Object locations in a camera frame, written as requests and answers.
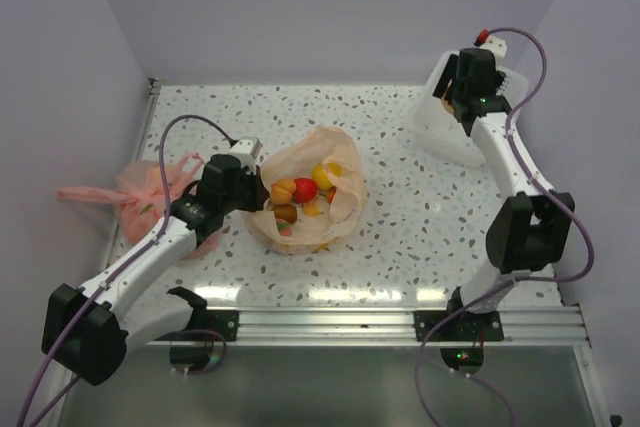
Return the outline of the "small brown fruit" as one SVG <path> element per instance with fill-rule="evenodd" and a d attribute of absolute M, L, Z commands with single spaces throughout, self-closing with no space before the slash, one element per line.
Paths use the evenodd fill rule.
<path fill-rule="evenodd" d="M 444 107 L 444 109 L 450 113 L 451 115 L 453 115 L 455 113 L 454 107 L 451 104 L 451 102 L 449 100 L 447 100 L 446 98 L 442 98 L 441 99 L 442 105 Z"/>

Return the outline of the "orange plastic bag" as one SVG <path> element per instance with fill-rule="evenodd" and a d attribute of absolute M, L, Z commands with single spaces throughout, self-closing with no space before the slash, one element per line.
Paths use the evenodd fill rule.
<path fill-rule="evenodd" d="M 355 231 L 367 199 L 364 170 L 353 139 L 316 127 L 299 143 L 261 165 L 268 200 L 244 216 L 254 238 L 287 255 L 328 248 Z"/>

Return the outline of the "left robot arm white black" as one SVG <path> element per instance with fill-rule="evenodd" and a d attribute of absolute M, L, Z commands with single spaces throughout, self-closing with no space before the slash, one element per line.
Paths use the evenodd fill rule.
<path fill-rule="evenodd" d="M 136 300 L 172 265 L 202 245 L 239 210 L 258 212 L 268 198 L 256 157 L 216 154 L 193 192 L 185 191 L 109 271 L 49 297 L 41 350 L 92 385 L 105 382 L 133 346 L 124 319 Z"/>

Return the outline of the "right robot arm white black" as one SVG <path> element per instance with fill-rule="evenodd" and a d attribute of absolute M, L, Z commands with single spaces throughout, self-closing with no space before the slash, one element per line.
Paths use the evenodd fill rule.
<path fill-rule="evenodd" d="M 571 220 L 541 190 L 575 209 L 571 194 L 555 191 L 539 173 L 515 125 L 507 122 L 512 108 L 500 93 L 504 80 L 494 54 L 471 47 L 449 57 L 434 91 L 479 148 L 502 199 L 486 233 L 486 259 L 452 296 L 461 306 L 445 316 L 447 331 L 461 340 L 480 329 L 479 314 L 496 311 L 518 278 L 562 257 Z"/>

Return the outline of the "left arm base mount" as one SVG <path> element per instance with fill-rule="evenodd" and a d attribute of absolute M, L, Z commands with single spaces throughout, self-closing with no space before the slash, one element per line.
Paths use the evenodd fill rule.
<path fill-rule="evenodd" d="M 210 309 L 208 302 L 198 294 L 184 287 L 175 287 L 169 295 L 180 298 L 191 308 L 191 314 L 184 328 L 172 332 L 172 341 L 195 341 L 200 346 L 171 347 L 169 360 L 173 369 L 181 368 L 184 377 L 203 375 L 222 366 L 231 342 L 237 339 L 239 312 L 229 309 Z"/>

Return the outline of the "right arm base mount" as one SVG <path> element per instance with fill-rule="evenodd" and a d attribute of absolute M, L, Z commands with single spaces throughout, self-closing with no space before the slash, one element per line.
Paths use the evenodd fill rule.
<path fill-rule="evenodd" d="M 489 313 L 463 312 L 455 319 L 444 320 L 462 307 L 460 287 L 447 301 L 445 310 L 417 310 L 413 313 L 416 340 L 422 342 L 437 325 L 440 327 L 429 337 L 430 342 L 456 343 L 458 347 L 441 347 L 440 355 L 448 368 L 475 374 L 483 366 L 485 345 L 505 340 L 501 317 L 497 311 Z"/>

